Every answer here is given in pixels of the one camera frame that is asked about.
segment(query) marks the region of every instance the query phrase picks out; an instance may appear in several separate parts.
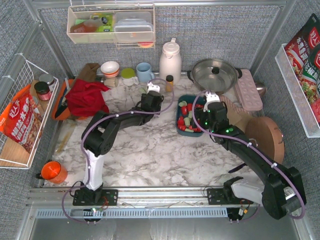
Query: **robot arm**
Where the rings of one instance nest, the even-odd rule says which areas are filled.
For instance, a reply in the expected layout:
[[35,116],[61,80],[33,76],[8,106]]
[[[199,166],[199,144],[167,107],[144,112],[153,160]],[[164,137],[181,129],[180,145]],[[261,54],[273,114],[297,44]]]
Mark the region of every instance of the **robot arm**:
[[[141,101],[130,110],[130,113],[119,115],[118,117],[109,118],[99,125],[87,136],[84,141],[84,148],[89,155],[90,168],[86,164],[85,177],[83,182],[88,184],[81,188],[80,192],[84,196],[85,202],[96,204],[103,191],[102,170],[104,165],[104,157],[111,150],[118,131],[131,126],[141,126],[149,122],[153,118],[153,114],[135,113],[139,112],[159,112],[164,97],[159,93],[159,86],[152,85],[148,88],[147,94],[142,94]],[[100,111],[94,115],[89,125],[82,134],[82,138],[93,124],[108,116],[109,113]]]
[[[235,137],[249,143],[249,139],[238,127],[229,124],[227,108],[220,102],[219,97],[217,98],[215,94],[206,93],[206,99],[207,103],[200,117],[200,125],[215,134]],[[231,197],[248,199],[262,204],[268,214],[275,219],[280,219],[287,213],[291,213],[301,207],[299,199],[287,181],[255,151],[233,139],[223,137],[215,137],[214,139],[216,143],[222,145],[227,151],[241,158],[264,184],[263,186],[239,177],[233,178],[224,184],[225,188],[229,188],[226,191],[231,194]],[[270,162],[275,163],[268,156],[264,156]],[[294,184],[304,204],[306,204],[306,195],[299,171],[294,167],[286,168],[279,163],[277,163],[277,167]]]

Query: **jar lid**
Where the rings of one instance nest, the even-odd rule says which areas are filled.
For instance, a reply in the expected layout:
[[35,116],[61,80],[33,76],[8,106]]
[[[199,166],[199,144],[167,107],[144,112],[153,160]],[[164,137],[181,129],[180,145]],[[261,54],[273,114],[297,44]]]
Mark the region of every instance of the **jar lid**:
[[174,80],[174,76],[172,76],[172,75],[167,75],[166,78],[165,78],[165,80],[166,80],[167,82],[172,82],[172,81]]
[[132,68],[125,68],[121,71],[121,77],[123,77],[124,79],[130,79],[135,77],[135,70],[133,70]]
[[47,84],[51,84],[53,81],[54,81],[54,76],[52,76],[51,74],[42,74],[40,77],[39,77],[39,81],[40,82],[45,82]]
[[176,39],[172,38],[171,41],[166,42],[163,45],[162,51],[164,54],[176,55],[180,52],[180,46],[176,43]]
[[50,88],[49,88],[48,83],[46,83],[44,81],[38,81],[34,85],[34,89],[39,94],[46,94],[46,93],[50,92]]

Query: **snack bag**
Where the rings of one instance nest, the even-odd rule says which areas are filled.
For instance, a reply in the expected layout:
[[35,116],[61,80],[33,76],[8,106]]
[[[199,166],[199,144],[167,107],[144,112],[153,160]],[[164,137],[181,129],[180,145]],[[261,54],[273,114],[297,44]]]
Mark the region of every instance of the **snack bag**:
[[315,118],[320,123],[320,44],[312,50],[298,79]]
[[42,122],[41,115],[33,107],[30,86],[20,90],[0,116],[0,132],[19,143],[28,153],[32,151]]
[[284,47],[286,55],[296,75],[299,74],[307,61],[312,49],[320,43],[320,22],[313,13],[306,24]]

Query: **orange bag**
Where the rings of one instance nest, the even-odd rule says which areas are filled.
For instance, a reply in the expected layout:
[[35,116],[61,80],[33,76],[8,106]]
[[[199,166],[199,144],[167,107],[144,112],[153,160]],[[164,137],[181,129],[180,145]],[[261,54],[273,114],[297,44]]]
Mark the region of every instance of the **orange bag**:
[[0,132],[19,143],[28,153],[34,146],[42,122],[41,115],[35,112],[30,87],[29,84],[21,89],[0,115]]

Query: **round wooden board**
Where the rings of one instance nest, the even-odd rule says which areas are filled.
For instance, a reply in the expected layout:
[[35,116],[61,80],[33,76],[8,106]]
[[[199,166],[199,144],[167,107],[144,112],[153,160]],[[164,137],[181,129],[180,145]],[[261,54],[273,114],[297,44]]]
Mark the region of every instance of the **round wooden board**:
[[281,164],[285,157],[285,144],[278,125],[269,117],[254,117],[246,128],[245,135],[255,139],[260,149],[269,158]]

